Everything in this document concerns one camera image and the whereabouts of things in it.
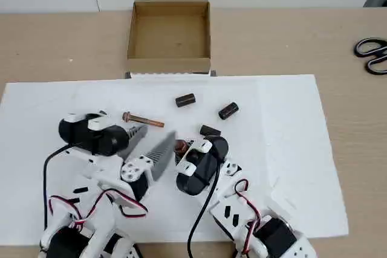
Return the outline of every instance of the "black scissors handle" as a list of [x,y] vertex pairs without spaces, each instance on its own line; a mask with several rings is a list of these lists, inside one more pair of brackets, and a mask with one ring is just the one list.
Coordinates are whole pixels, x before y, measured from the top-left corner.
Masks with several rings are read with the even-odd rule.
[[[361,47],[364,44],[376,44],[378,45],[377,48],[373,48],[368,51],[362,51]],[[377,70],[372,68],[373,65],[377,63],[381,63],[385,60],[387,60],[387,40],[379,39],[377,37],[369,37],[367,39],[362,39],[360,42],[358,42],[354,49],[354,54],[357,57],[369,57],[369,56],[375,56],[374,59],[368,61],[365,65],[365,69],[373,75],[386,75],[387,69],[385,70]]]

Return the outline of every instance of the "screw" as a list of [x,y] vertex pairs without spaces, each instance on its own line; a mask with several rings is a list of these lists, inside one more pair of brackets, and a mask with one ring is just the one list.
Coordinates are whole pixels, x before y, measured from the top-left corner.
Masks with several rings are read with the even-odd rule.
[[162,122],[143,118],[140,116],[135,116],[135,115],[130,114],[129,111],[124,112],[124,114],[122,115],[122,120],[125,122],[134,121],[134,122],[149,124],[149,125],[156,126],[156,127],[164,127],[164,123],[162,123]]

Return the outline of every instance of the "cardboard box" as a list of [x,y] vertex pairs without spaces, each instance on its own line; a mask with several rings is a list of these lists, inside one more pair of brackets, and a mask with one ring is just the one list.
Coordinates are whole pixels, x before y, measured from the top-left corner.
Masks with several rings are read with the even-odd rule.
[[129,70],[134,74],[208,74],[210,40],[208,1],[135,1]]

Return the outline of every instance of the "wooden table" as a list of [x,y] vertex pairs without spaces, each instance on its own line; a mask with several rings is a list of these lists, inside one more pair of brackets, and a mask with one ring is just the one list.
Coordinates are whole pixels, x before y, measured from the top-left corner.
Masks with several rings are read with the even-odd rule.
[[[387,77],[367,74],[352,47],[387,38],[387,9],[213,9],[211,17],[219,75],[316,75],[350,223],[348,237],[312,241],[319,257],[385,257]],[[129,21],[130,12],[0,15],[0,92],[5,82],[123,78]],[[183,243],[140,248],[145,257],[187,256]],[[195,257],[232,251],[193,248]],[[0,257],[36,255],[37,247],[0,248]]]

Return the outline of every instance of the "white robot part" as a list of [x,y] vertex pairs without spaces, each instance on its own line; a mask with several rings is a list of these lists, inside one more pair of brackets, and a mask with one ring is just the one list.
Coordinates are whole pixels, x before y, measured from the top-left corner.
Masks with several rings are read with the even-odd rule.
[[192,143],[190,148],[187,150],[187,152],[184,154],[180,162],[176,166],[176,171],[178,173],[184,174],[186,176],[192,176],[197,167],[193,163],[190,163],[186,157],[189,154],[189,152],[193,149],[196,149],[199,152],[202,153],[208,153],[212,147],[212,143],[205,139],[196,140]]

